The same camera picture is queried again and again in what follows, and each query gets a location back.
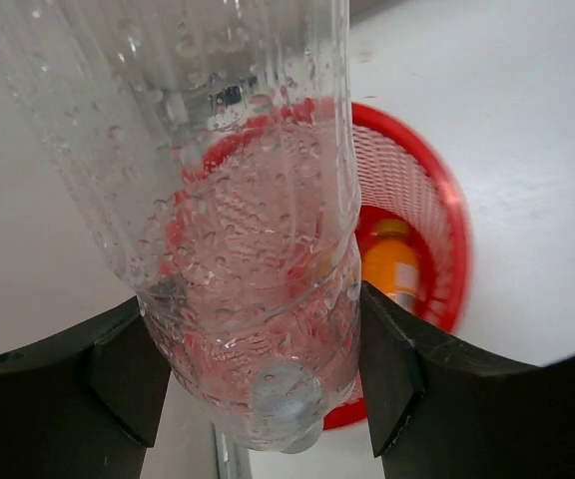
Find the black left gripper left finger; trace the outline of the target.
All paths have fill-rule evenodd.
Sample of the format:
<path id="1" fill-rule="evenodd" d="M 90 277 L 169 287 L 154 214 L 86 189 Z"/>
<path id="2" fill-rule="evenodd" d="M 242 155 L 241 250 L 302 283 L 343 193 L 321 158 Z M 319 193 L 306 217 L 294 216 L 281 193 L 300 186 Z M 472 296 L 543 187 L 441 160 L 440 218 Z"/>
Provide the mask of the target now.
<path id="1" fill-rule="evenodd" d="M 171 370 L 139 304 L 0 354 L 0 478 L 138 478 Z"/>

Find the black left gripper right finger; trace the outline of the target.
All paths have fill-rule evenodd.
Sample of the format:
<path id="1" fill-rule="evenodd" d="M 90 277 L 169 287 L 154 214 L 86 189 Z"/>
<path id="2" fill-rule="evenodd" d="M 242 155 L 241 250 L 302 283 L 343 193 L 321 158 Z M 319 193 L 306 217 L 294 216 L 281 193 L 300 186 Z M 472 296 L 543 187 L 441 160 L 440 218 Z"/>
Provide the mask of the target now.
<path id="1" fill-rule="evenodd" d="M 546 366 L 474 346 L 369 283 L 359 369 L 388 478 L 575 478 L 575 355 Z"/>

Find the orange juice bottle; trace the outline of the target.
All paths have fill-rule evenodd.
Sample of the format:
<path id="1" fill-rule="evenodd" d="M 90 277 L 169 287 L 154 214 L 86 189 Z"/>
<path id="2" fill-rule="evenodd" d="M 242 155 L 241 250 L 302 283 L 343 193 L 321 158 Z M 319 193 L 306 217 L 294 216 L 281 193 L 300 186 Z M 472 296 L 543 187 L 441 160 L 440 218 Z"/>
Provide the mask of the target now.
<path id="1" fill-rule="evenodd" d="M 420 287 L 419 259 L 409 243 L 406 222 L 386 219 L 370 231 L 368 248 L 362 254 L 362 279 L 415 313 Z"/>

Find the clear plastic bottle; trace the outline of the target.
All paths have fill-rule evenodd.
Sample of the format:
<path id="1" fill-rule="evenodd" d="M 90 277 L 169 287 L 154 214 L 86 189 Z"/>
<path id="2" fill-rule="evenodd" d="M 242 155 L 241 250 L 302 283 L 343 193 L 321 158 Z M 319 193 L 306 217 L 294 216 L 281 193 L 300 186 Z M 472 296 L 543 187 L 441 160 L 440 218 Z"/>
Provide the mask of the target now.
<path id="1" fill-rule="evenodd" d="M 345 1 L 0 1 L 0 75 L 180 383 L 299 453 L 357 376 Z"/>

